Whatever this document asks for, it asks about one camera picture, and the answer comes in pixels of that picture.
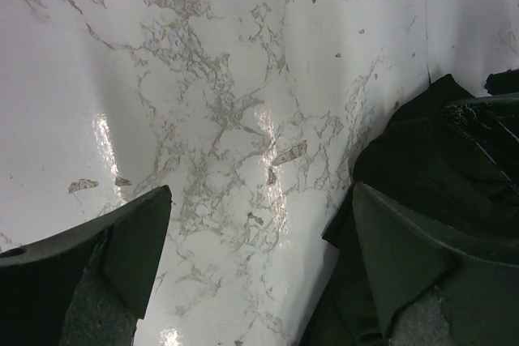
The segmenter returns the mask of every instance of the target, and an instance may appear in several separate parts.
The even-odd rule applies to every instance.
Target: gray speckled surface
[[[97,244],[74,291],[59,346],[130,346],[137,317],[99,271],[104,242]]]
[[[425,292],[399,315],[391,338],[392,346],[457,346],[441,313],[434,289]]]

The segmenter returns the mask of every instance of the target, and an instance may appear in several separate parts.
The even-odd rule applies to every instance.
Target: chipped paint
[[[271,186],[277,181],[277,176],[272,170],[272,168],[268,168],[268,179],[267,179],[267,185]]]
[[[307,141],[302,141],[297,145],[291,147],[288,151],[282,152],[274,160],[272,166],[279,166],[289,161],[295,160],[307,152]]]
[[[122,178],[120,176],[117,176],[115,178],[115,186],[133,186],[133,183],[130,180],[127,180],[126,178]]]
[[[99,182],[88,180],[87,178],[80,178],[77,182],[72,182],[68,187],[68,193],[73,194],[78,190],[88,190],[99,186]]]
[[[253,221],[256,222],[257,224],[259,224],[260,226],[263,226],[263,223],[264,223],[264,222],[263,222],[263,219],[260,218],[259,216],[254,215],[252,212],[249,212],[249,213],[247,214],[247,217],[248,217],[249,219],[253,219]]]

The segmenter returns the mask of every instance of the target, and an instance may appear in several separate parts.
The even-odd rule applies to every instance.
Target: dark cloth
[[[384,133],[362,151],[354,183],[468,236],[516,249],[518,115],[519,100],[475,99],[451,75],[444,76],[401,106]],[[354,201],[350,190],[324,234],[339,249],[339,260],[301,345],[386,342],[362,258]]]

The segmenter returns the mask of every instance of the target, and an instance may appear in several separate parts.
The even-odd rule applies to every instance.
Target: white marble surface
[[[169,233],[135,345],[297,343],[333,265],[320,235],[352,160],[426,87],[428,66],[450,69],[452,27],[431,17],[444,4],[456,9],[0,0],[0,250],[167,184]],[[69,193],[73,182],[90,188]]]

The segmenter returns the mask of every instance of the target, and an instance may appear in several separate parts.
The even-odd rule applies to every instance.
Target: peeling sticker
[[[68,187],[68,193],[73,194],[78,190],[87,190],[99,186],[99,182],[93,182],[87,178],[80,178],[77,182],[72,182]]]
[[[116,186],[133,186],[133,183],[130,180],[127,180],[126,178],[122,178],[120,176],[117,176],[115,178],[114,184]]]
[[[0,254],[17,247],[20,247],[20,245],[14,244],[6,234],[0,233]]]
[[[272,170],[272,168],[268,168],[268,179],[267,179],[267,185],[271,186],[277,181],[277,176]]]
[[[272,166],[279,166],[284,164],[285,162],[289,162],[291,160],[295,160],[296,158],[304,155],[307,152],[307,141],[302,141],[301,143],[293,146],[287,152],[281,153],[272,161]]]
[[[259,224],[260,226],[263,226],[263,219],[260,218],[259,216],[254,215],[252,212],[249,212],[249,213],[247,214],[247,216],[249,217],[249,219],[253,219],[254,222],[256,222],[257,224]]]

